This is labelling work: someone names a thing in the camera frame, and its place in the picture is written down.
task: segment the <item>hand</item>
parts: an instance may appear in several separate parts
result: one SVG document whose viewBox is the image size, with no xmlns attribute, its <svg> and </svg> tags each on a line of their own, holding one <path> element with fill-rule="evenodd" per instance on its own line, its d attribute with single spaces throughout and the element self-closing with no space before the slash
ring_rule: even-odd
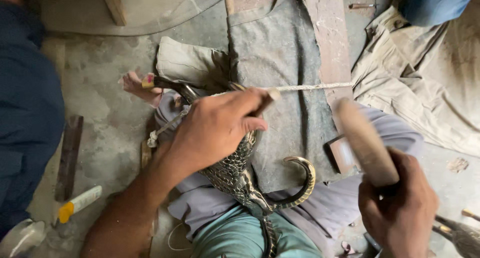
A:
<svg viewBox="0 0 480 258">
<path fill-rule="evenodd" d="M 358 206 L 368 233 L 396 258 L 427 257 L 438 197 L 413 156 L 389 148 L 400 175 L 394 197 L 379 199 L 370 182 L 360 184 Z"/>
<path fill-rule="evenodd" d="M 188 176 L 227 157 L 247 132 L 267 130 L 265 120 L 247 116 L 259 108 L 266 95 L 265 90 L 249 88 L 195 101 L 165 158 Z"/>
</svg>

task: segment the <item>snake tail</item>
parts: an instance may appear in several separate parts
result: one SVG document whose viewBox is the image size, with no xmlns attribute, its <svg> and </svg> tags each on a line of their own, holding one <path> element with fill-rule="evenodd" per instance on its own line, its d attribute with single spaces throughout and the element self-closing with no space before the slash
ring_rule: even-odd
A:
<svg viewBox="0 0 480 258">
<path fill-rule="evenodd" d="M 265 250 L 262 258 L 274 258 L 277 256 L 277 236 L 273 230 L 272 222 L 265 216 L 260 220 L 263 237 L 265 239 Z"/>
<path fill-rule="evenodd" d="M 296 194 L 279 201 L 269 202 L 274 210 L 287 209 L 301 204 L 310 196 L 315 186 L 315 167 L 307 159 L 302 157 L 286 157 L 283 161 L 300 164 L 300 166 L 305 169 L 307 176 L 303 182 L 303 187 Z"/>
</svg>

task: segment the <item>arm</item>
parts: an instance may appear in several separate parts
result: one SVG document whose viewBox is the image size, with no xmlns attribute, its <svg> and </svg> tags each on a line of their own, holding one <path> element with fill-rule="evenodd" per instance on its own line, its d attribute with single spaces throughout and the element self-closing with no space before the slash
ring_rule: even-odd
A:
<svg viewBox="0 0 480 258">
<path fill-rule="evenodd" d="M 247 132 L 267 129 L 263 119 L 246 116 L 265 95 L 264 90 L 248 89 L 195 102 L 173 141 L 157 151 L 149 168 L 90 229 L 81 257 L 137 257 L 157 208 L 172 188 L 233 153 Z"/>
<path fill-rule="evenodd" d="M 438 197 L 413 156 L 389 148 L 400 175 L 394 197 L 383 200 L 370 182 L 360 184 L 358 207 L 368 233 L 383 247 L 381 257 L 425 258 Z"/>
</svg>

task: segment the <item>gray felt cloth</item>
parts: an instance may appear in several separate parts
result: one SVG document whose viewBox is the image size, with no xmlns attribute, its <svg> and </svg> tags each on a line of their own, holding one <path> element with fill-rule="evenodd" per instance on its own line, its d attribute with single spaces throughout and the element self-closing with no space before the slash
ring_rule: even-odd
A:
<svg viewBox="0 0 480 258">
<path fill-rule="evenodd" d="M 235 13 L 228 24 L 233 80 L 255 87 L 321 83 L 320 52 L 302 0 L 277 0 L 273 10 L 268 6 Z M 318 182 L 348 176 L 332 169 L 323 150 L 338 136 L 323 89 L 282 93 L 282 100 L 263 116 L 269 129 L 252 157 L 263 192 L 303 184 L 303 169 L 282 162 L 289 156 L 308 159 Z"/>
</svg>

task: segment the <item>rope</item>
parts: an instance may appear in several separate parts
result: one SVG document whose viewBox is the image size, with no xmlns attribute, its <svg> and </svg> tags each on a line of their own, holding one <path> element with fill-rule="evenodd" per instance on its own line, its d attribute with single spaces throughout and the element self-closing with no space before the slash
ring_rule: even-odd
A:
<svg viewBox="0 0 480 258">
<path fill-rule="evenodd" d="M 171 250 L 176 250 L 176 251 L 181 251 L 181 250 L 187 250 L 187 249 L 191 249 L 191 248 L 186 248 L 186 249 L 175 249 L 175 248 L 172 248 L 172 246 L 170 245 L 170 238 L 173 234 L 173 232 L 180 227 L 180 225 L 182 225 L 182 223 L 178 224 L 177 226 L 175 226 L 175 228 L 173 228 L 173 230 L 170 232 L 170 234 L 168 235 L 168 239 L 167 239 L 167 243 L 168 243 L 168 247 L 171 249 Z"/>
<path fill-rule="evenodd" d="M 283 86 L 283 87 L 276 87 L 278 91 L 293 91 L 293 90 L 312 90 L 312 89 L 332 89 L 332 88 L 343 88 L 343 87 L 351 87 L 353 86 L 353 82 L 345 82 L 345 83 L 330 83 L 330 84 L 318 84 L 318 85 L 299 85 L 299 86 Z M 163 126 L 158 131 L 153 131 L 150 133 L 150 138 L 147 140 L 148 147 L 155 148 L 157 147 L 157 138 L 159 137 L 160 133 L 164 132 L 166 129 L 170 128 L 175 122 L 186 116 L 190 110 L 190 106 L 188 108 L 183 109 L 180 114 L 170 120 L 165 126 Z"/>
<path fill-rule="evenodd" d="M 318 84 L 318 85 L 313 85 L 313 86 L 311 86 L 311 85 L 283 86 L 283 87 L 276 87 L 276 89 L 278 91 L 292 91 L 292 90 L 343 88 L 343 87 L 351 87 L 351 86 L 353 86 L 353 82 Z"/>
</svg>

